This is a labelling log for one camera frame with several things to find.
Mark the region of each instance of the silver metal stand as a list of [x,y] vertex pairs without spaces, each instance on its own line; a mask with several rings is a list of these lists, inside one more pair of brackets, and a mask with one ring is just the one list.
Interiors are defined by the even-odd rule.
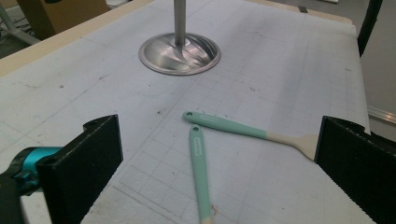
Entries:
[[21,40],[29,45],[33,45],[33,44],[40,42],[40,40],[26,34],[24,31],[15,27],[14,23],[11,21],[11,19],[9,18],[8,14],[4,10],[4,8],[1,6],[1,4],[0,4],[0,18],[3,20],[4,24],[7,27],[7,28],[3,28],[3,29],[10,35],[17,37],[19,40]]
[[202,73],[215,66],[220,49],[212,40],[186,34],[186,0],[174,0],[175,32],[147,40],[139,50],[140,61],[148,68],[172,76]]

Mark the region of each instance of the table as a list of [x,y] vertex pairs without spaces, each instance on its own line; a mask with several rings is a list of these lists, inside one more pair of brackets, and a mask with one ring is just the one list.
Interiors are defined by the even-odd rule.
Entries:
[[[262,3],[188,1],[187,31],[222,52],[197,76],[139,62],[144,41],[173,30],[165,0],[133,1],[109,21],[32,46],[33,59],[1,60],[0,171],[25,147],[63,146],[83,123],[118,114],[124,162],[82,223],[198,223],[184,111],[288,135],[318,133],[323,115],[369,131],[355,26]],[[215,223],[372,223],[296,149],[204,136]],[[23,200],[32,223],[50,222],[41,194]]]

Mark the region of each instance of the metal base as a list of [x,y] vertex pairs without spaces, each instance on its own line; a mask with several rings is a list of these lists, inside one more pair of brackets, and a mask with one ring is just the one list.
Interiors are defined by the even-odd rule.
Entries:
[[157,35],[139,50],[139,58],[148,68],[172,76],[202,73],[220,60],[220,49],[201,35],[186,34],[184,46],[175,45],[175,34]]

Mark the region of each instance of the cardboard box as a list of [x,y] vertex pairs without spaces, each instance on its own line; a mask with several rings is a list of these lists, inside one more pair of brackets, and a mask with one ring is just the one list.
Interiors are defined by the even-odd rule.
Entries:
[[17,1],[41,40],[109,11],[106,0],[62,0],[54,4],[45,0]]

